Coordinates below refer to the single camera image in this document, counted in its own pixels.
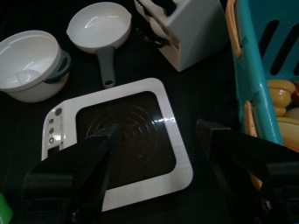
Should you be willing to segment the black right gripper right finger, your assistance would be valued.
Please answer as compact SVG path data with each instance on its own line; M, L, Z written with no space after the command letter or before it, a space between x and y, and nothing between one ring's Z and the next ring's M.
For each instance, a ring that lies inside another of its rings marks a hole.
M233 224L299 224L299 153L198 120L196 133Z

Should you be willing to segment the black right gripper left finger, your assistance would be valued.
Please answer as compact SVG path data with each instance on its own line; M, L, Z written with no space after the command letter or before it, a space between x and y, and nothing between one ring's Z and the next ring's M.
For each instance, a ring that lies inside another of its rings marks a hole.
M99 224L118 131L101 129L31 168L11 224Z

